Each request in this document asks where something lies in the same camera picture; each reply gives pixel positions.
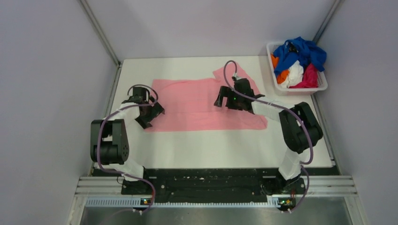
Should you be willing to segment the pink t-shirt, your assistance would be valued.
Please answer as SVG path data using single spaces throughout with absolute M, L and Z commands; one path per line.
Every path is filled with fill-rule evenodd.
M 159 103 L 165 109 L 146 129 L 147 133 L 203 130 L 264 130 L 268 121 L 264 116 L 246 111 L 216 107 L 221 86 L 232 84 L 231 75 L 237 71 L 239 77 L 249 80 L 254 93 L 260 91 L 255 81 L 240 67 L 229 64 L 227 78 L 223 68 L 215 70 L 212 78 L 200 80 L 154 79 L 152 88 L 159 95 Z

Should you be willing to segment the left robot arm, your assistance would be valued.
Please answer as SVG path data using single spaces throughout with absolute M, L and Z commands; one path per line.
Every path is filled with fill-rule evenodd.
M 144 166 L 130 157 L 127 125 L 136 122 L 143 129 L 148 129 L 152 127 L 152 120 L 164 113 L 155 89 L 143 84 L 131 86 L 127 98 L 115 111 L 91 122 L 91 160 L 101 171 L 119 174 L 132 181 L 138 193 L 148 192 L 151 182 L 144 177 Z

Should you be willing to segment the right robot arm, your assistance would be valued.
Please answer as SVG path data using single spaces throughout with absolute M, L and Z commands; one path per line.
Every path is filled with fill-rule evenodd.
M 275 187 L 281 193 L 288 193 L 300 177 L 302 166 L 312 163 L 314 146 L 323 137 L 318 120 L 306 102 L 286 104 L 263 94 L 254 94 L 246 78 L 234 78 L 233 81 L 233 86 L 220 87 L 214 105 L 265 116 L 280 124 L 288 149 L 278 168 Z

